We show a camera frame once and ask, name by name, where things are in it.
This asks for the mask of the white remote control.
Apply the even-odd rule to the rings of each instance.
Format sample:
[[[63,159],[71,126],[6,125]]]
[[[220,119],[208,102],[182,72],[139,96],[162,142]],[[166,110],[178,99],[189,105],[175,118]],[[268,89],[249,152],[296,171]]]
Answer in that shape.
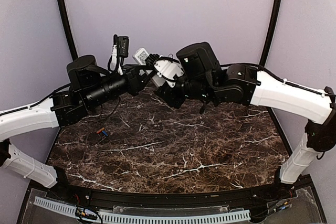
[[[160,59],[159,63],[162,63],[164,60],[163,56],[152,56],[149,60],[147,60],[149,55],[150,54],[145,48],[140,48],[133,54],[132,57],[140,66],[152,66],[157,59]],[[156,87],[161,87],[167,84],[166,80],[162,77],[159,77],[157,73],[155,73],[155,75],[151,78],[151,82],[153,82]]]

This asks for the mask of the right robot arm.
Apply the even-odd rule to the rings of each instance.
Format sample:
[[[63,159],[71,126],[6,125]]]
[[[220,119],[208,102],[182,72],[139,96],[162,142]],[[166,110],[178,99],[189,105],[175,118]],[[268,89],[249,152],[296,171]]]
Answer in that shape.
[[[150,55],[146,62],[164,79],[156,95],[171,107],[180,108],[186,99],[214,106],[228,102],[275,108],[307,119],[299,145],[279,170],[279,180],[268,187],[273,200],[286,194],[288,184],[317,156],[335,146],[335,94],[330,87],[301,86],[252,63],[221,65],[207,42],[184,47],[175,59]]]

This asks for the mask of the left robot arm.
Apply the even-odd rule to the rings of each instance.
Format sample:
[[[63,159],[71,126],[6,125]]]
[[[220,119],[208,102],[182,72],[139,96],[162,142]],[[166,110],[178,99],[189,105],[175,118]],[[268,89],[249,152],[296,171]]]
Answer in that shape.
[[[10,138],[40,129],[76,124],[90,110],[114,100],[124,93],[137,95],[148,83],[144,61],[117,66],[115,71],[97,65],[93,55],[81,56],[67,65],[69,84],[33,104],[1,112],[1,167],[34,180],[63,201],[74,197],[65,172],[48,166],[19,150]]]

